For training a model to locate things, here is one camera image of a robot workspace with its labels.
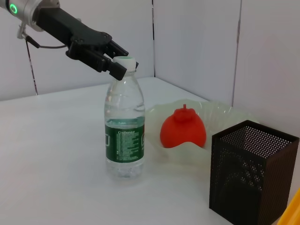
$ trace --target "black pencil holder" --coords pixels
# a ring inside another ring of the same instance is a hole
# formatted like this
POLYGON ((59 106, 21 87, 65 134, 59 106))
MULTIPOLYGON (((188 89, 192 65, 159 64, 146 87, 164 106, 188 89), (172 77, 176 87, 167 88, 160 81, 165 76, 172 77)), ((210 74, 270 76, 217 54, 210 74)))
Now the black pencil holder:
POLYGON ((271 225, 287 207, 298 144, 248 120, 214 135, 210 209, 234 225, 271 225))

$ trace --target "table surface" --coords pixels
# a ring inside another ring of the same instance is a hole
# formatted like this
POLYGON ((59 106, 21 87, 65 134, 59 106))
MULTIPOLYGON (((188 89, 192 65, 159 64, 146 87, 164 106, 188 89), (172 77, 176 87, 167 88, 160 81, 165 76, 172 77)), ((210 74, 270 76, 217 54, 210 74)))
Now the table surface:
MULTIPOLYGON (((146 108, 203 99, 157 78, 139 79, 146 108)), ((0 102, 0 224, 229 225, 209 209, 207 171, 153 160, 116 182, 105 169, 108 85, 0 102)))

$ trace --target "water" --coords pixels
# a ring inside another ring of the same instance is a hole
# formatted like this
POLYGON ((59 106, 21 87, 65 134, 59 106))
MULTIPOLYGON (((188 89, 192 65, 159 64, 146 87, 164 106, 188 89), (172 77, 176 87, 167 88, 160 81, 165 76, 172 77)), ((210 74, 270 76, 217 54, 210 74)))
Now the water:
POLYGON ((145 106, 134 72, 113 81, 105 101, 106 166, 115 178, 137 178, 144 163, 145 106))

